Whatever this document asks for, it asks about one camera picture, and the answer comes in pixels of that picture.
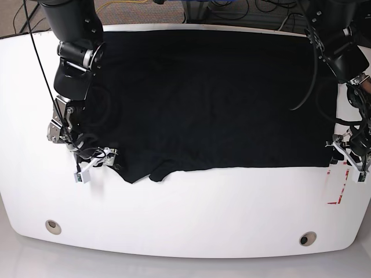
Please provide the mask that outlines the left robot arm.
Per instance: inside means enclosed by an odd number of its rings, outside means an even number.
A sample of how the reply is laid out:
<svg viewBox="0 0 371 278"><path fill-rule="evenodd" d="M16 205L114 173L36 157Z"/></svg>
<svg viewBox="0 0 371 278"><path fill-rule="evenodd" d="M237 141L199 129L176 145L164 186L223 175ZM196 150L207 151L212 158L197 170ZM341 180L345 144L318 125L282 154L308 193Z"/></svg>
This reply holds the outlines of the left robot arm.
<svg viewBox="0 0 371 278"><path fill-rule="evenodd" d="M312 45L314 73L307 94L294 107L299 109L311 95L318 73L318 62L328 65L338 83L347 86L348 102L359 111L361 120L331 121L347 126L350 139L343 142L337 136L334 142L342 151L350 151L348 160L357 158L362 164L370 162L370 76L366 74L369 62L356 43L357 15L369 1L297 1L307 23L305 34Z"/></svg>

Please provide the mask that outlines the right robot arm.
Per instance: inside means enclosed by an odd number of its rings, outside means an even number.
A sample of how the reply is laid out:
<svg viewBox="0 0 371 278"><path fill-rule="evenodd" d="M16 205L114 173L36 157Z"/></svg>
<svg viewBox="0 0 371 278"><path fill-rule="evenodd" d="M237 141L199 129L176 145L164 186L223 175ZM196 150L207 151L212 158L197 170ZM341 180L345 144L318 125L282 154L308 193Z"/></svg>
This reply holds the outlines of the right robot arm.
<svg viewBox="0 0 371 278"><path fill-rule="evenodd" d="M53 88L53 118L47 138L64 144L77 165L119 170L115 144L100 142L118 113L114 95L94 78L101 69L106 43L93 1L37 1L59 40L59 66Z"/></svg>

